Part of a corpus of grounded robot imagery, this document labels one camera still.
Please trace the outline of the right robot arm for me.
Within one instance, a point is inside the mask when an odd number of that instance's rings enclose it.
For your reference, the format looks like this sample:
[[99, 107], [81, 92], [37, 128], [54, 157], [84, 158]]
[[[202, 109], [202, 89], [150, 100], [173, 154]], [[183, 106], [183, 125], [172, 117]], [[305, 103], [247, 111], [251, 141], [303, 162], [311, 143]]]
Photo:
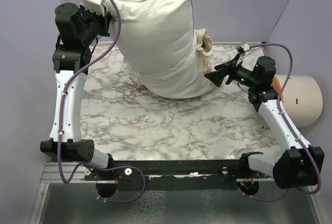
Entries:
[[238, 60], [237, 55], [204, 76], [217, 87], [232, 81], [246, 86], [249, 102], [270, 127], [282, 152], [278, 159], [260, 152], [242, 154], [239, 174], [250, 178], [260, 172], [273, 178], [281, 189], [316, 186], [319, 191], [324, 152], [321, 147], [313, 147], [301, 135], [271, 85], [276, 72], [274, 59], [267, 56], [258, 58], [252, 71], [244, 68]]

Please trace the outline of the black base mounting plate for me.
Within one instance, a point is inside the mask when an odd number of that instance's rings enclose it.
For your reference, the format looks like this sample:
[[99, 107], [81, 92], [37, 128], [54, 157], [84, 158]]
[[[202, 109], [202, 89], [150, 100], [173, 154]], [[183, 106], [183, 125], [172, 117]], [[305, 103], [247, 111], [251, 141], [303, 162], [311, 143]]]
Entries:
[[237, 182], [253, 177], [266, 178], [260, 172], [240, 170], [235, 160], [133, 160], [114, 161], [115, 171], [98, 171], [85, 176], [97, 184], [117, 184], [120, 191], [236, 190]]

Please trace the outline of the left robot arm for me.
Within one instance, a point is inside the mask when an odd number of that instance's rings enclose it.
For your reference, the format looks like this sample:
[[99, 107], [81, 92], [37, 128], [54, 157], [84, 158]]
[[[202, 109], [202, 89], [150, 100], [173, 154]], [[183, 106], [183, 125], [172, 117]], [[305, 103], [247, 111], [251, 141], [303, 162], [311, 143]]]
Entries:
[[110, 156], [97, 150], [91, 139], [81, 135], [81, 102], [93, 51], [90, 45], [98, 36], [109, 36], [111, 15], [98, 15], [74, 3], [59, 5], [54, 11], [59, 30], [56, 50], [52, 56], [56, 73], [57, 99], [49, 140], [40, 144], [40, 150], [53, 159], [81, 162], [96, 168], [104, 180], [113, 177], [115, 168]]

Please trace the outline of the white cylindrical bin orange base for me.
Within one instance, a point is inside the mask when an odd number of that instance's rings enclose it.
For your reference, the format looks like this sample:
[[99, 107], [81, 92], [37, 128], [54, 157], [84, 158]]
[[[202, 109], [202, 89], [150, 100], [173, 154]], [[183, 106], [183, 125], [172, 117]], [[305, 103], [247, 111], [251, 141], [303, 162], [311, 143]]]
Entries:
[[297, 128], [315, 123], [323, 109], [323, 97], [319, 85], [310, 76], [291, 75], [282, 91], [282, 107]]

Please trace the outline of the white pillow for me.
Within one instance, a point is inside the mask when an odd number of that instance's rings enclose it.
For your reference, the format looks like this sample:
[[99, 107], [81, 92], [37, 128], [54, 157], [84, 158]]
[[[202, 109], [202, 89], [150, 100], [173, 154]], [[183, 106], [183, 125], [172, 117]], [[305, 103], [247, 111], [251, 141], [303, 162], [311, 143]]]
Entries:
[[192, 0], [114, 0], [107, 2], [114, 38], [128, 71], [153, 94], [187, 99], [210, 91], [203, 58], [197, 52]]

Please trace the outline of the grey pillowcase with cream trim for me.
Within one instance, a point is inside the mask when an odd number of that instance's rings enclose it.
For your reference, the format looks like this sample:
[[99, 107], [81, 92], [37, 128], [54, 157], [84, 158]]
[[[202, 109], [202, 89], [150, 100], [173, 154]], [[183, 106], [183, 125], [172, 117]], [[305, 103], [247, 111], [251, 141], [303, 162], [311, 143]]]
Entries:
[[127, 73], [136, 77], [138, 85], [161, 97], [188, 99], [202, 96], [215, 88], [204, 76], [211, 71], [208, 52], [212, 49], [212, 40], [206, 29], [199, 29], [194, 30], [193, 43], [193, 51], [173, 68], [142, 75], [124, 61]]

